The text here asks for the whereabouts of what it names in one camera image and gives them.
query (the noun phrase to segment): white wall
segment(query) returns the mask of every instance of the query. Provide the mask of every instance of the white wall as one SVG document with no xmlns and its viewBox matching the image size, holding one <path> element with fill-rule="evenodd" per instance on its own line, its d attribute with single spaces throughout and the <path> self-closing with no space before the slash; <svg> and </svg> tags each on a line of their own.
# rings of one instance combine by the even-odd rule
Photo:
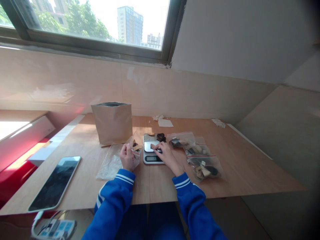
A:
<svg viewBox="0 0 320 240">
<path fill-rule="evenodd" d="M 0 109 L 49 110 L 57 129 L 91 104 L 132 104 L 133 115 L 237 123 L 275 86 L 243 79 L 0 48 Z"/>
<path fill-rule="evenodd" d="M 300 239 L 319 191 L 320 93 L 280 86 L 236 127 L 309 189 L 243 197 L 273 240 Z"/>
<path fill-rule="evenodd" d="M 313 54 L 285 83 L 298 88 L 305 88 L 320 92 L 320 51 Z"/>
<path fill-rule="evenodd" d="M 315 51 L 302 2 L 188 0 L 172 67 L 283 83 Z"/>
</svg>

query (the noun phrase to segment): window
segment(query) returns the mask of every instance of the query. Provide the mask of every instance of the window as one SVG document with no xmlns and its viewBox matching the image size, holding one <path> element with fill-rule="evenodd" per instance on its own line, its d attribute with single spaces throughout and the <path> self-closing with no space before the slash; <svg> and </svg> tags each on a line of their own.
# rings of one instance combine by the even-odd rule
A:
<svg viewBox="0 0 320 240">
<path fill-rule="evenodd" d="M 59 19 L 59 23 L 63 25 L 63 20 L 62 20 L 62 18 L 58 17 L 58 19 Z"/>
<path fill-rule="evenodd" d="M 8 15 L 3 10 L 3 7 L 0 5 L 0 25 L 5 27 L 13 27 Z"/>
<path fill-rule="evenodd" d="M 0 25 L 19 44 L 170 64 L 186 0 L 0 0 Z M 12 38 L 1 42 L 16 44 Z"/>
</svg>

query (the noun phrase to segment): tree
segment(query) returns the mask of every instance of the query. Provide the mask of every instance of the tree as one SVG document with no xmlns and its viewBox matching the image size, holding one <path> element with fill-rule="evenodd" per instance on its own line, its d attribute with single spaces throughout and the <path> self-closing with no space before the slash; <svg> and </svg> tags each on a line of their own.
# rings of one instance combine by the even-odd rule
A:
<svg viewBox="0 0 320 240">
<path fill-rule="evenodd" d="M 6 12 L 4 11 L 1 5 L 0 5 L 0 24 L 12 26 L 10 19 L 8 18 Z"/>
<path fill-rule="evenodd" d="M 79 0 L 72 0 L 68 6 L 69 15 L 66 15 L 68 22 L 68 32 L 97 39 L 110 39 L 106 26 L 97 20 L 91 10 L 89 1 L 80 4 Z"/>
<path fill-rule="evenodd" d="M 62 27 L 49 12 L 39 13 L 36 6 L 32 3 L 33 10 L 38 17 L 42 30 L 54 33 L 66 33 L 67 29 Z"/>
</svg>

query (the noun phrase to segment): window frame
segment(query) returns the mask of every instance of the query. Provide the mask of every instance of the window frame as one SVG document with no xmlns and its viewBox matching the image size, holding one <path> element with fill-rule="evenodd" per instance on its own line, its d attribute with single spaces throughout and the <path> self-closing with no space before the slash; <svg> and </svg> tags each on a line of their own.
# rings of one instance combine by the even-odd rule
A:
<svg viewBox="0 0 320 240">
<path fill-rule="evenodd" d="M 30 29 L 28 25 L 37 28 L 38 23 L 25 10 L 23 4 L 26 2 L 24 1 L 29 0 L 21 0 L 17 3 L 12 0 L 0 0 L 0 4 L 15 27 L 15 29 L 0 27 L 0 44 L 16 44 L 25 48 L 31 45 L 88 56 L 171 65 L 187 0 L 170 0 L 161 51 Z"/>
</svg>

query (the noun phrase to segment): clear plastic bag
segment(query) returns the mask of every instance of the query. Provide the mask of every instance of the clear plastic bag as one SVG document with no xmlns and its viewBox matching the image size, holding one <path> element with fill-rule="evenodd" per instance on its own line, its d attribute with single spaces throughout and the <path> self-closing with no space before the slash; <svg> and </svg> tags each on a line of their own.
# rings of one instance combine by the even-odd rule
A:
<svg viewBox="0 0 320 240">
<path fill-rule="evenodd" d="M 194 147 L 185 149 L 187 157 L 197 156 L 197 155 L 204 155 L 204 156 L 212 155 L 203 137 L 195 137 L 195 140 L 196 140 L 196 144 Z"/>
<path fill-rule="evenodd" d="M 130 143 L 132 159 L 133 159 L 133 168 L 135 169 L 140 163 L 140 152 L 142 149 L 138 151 L 133 150 L 133 142 L 134 138 L 137 137 L 136 133 L 134 133 L 125 144 Z M 120 160 L 120 151 L 122 149 L 123 144 L 112 144 L 107 152 L 106 157 L 103 160 L 103 163 L 98 171 L 96 176 L 97 179 L 102 180 L 113 180 L 119 169 L 123 168 Z"/>
<path fill-rule="evenodd" d="M 120 151 L 123 144 L 112 144 L 96 176 L 97 179 L 113 180 L 122 168 Z"/>
<path fill-rule="evenodd" d="M 173 149 L 181 147 L 186 150 L 196 145 L 196 140 L 193 132 L 167 134 L 167 142 Z"/>
<path fill-rule="evenodd" d="M 227 180 L 220 161 L 215 155 L 188 157 L 188 163 L 192 165 L 193 172 L 199 181 L 207 177 Z"/>
<path fill-rule="evenodd" d="M 140 163 L 140 153 L 143 149 L 142 142 L 140 142 L 140 137 L 136 134 L 137 132 L 134 132 L 134 134 L 126 141 L 126 144 L 130 143 L 131 146 L 131 152 L 133 153 L 133 169 L 135 169 L 139 163 Z M 138 151 L 134 150 L 134 143 L 137 144 L 137 146 L 141 146 L 141 148 L 138 149 Z"/>
</svg>

